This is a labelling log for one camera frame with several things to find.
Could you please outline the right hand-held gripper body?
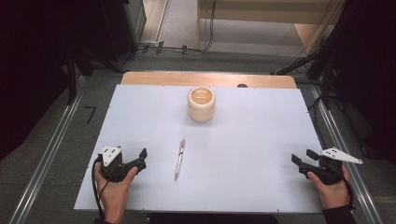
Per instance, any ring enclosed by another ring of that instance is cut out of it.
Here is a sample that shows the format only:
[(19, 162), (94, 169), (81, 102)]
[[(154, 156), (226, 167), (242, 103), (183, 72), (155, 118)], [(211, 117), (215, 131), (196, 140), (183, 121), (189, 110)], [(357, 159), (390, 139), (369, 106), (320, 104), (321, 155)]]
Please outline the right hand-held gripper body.
[(311, 165), (312, 172), (325, 185), (335, 185), (343, 179), (343, 162), (363, 164), (361, 159), (357, 159), (336, 147), (323, 149), (318, 154), (318, 167)]

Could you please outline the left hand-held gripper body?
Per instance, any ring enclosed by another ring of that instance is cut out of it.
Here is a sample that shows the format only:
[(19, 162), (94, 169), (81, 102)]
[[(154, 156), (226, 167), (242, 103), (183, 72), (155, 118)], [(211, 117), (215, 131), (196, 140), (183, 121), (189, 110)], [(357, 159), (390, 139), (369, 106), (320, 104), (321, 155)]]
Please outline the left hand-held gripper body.
[(121, 147), (103, 146), (101, 163), (101, 172), (106, 180), (118, 183), (125, 178)]

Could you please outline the person's left hand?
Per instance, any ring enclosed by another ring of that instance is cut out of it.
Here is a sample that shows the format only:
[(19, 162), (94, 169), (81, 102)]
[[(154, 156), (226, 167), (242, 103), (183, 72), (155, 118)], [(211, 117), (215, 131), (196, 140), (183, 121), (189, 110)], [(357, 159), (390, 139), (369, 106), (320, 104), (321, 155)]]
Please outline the person's left hand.
[(101, 173), (101, 163), (98, 162), (95, 165), (94, 179), (105, 210), (105, 217), (124, 215), (128, 203), (130, 186), (136, 174), (137, 168), (134, 167), (121, 182), (107, 182)]

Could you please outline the person's right hand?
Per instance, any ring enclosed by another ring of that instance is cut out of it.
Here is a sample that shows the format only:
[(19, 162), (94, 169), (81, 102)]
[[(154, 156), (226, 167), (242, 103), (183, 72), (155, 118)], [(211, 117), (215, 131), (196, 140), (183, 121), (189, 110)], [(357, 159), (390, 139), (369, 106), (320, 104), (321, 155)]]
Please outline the person's right hand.
[(308, 172), (307, 175), (318, 191), (318, 196), (324, 209), (349, 205), (350, 195), (344, 180), (335, 185), (325, 185), (314, 173)]

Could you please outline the white pen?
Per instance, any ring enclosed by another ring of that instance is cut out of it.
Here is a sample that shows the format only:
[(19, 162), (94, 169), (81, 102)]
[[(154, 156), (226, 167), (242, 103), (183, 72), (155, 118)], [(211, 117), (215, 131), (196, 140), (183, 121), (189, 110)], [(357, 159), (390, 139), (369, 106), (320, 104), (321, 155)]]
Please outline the white pen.
[(179, 174), (180, 174), (180, 169), (181, 169), (181, 164), (182, 164), (182, 159), (183, 159), (183, 153), (185, 150), (186, 146), (186, 139), (183, 138), (180, 143), (179, 143), (179, 149), (178, 149), (178, 155), (177, 155), (177, 165), (176, 165), (176, 170), (175, 170), (175, 178), (174, 180), (177, 181)]

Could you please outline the white table cover sheet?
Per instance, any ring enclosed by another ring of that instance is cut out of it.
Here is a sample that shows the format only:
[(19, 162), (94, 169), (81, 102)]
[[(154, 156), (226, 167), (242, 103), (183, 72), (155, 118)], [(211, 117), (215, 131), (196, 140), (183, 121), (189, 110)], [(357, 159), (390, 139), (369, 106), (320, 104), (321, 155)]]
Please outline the white table cover sheet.
[[(317, 213), (318, 194), (291, 161), (321, 149), (298, 89), (216, 87), (207, 122), (187, 112), (185, 86), (119, 85), (94, 153), (121, 147), (129, 162), (143, 148), (147, 168), (128, 209), (192, 213)], [(186, 146), (178, 180), (180, 141)]]

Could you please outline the ribbed wooden cup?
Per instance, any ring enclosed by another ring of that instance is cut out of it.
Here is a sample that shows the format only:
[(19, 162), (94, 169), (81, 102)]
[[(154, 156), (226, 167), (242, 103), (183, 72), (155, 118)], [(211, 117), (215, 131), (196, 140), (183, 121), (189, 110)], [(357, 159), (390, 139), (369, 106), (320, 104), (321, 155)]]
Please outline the ribbed wooden cup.
[(204, 87), (191, 89), (187, 97), (188, 115), (197, 122), (213, 118), (216, 106), (215, 93)]

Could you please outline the black metal stand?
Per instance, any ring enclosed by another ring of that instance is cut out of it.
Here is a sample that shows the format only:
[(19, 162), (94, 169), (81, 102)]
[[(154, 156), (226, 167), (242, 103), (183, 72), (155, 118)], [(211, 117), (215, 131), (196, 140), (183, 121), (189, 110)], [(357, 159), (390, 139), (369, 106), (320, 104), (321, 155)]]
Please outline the black metal stand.
[(68, 101), (67, 104), (71, 105), (77, 98), (77, 82), (76, 82), (76, 67), (79, 69), (83, 76), (91, 76), (93, 72), (90, 59), (93, 59), (106, 68), (109, 68), (118, 73), (125, 73), (125, 70), (116, 66), (111, 61), (100, 56), (91, 49), (85, 46), (69, 45), (66, 47), (66, 66), (68, 78)]

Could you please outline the black cabinet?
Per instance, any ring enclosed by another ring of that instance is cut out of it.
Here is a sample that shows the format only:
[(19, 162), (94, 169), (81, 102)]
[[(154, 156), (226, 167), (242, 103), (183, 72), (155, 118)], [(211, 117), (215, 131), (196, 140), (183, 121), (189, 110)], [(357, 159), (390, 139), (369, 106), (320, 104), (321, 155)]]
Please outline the black cabinet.
[(137, 51), (147, 16), (143, 0), (100, 0), (110, 38), (110, 59)]

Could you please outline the light wooden furniture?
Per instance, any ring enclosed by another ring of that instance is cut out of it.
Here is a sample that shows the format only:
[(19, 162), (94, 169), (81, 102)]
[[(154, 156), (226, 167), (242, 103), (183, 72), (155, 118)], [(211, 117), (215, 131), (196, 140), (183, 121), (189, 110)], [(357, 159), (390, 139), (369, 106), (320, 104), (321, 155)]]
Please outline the light wooden furniture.
[(197, 21), (268, 21), (292, 23), (307, 54), (318, 49), (329, 27), (335, 25), (347, 0), (196, 0)]

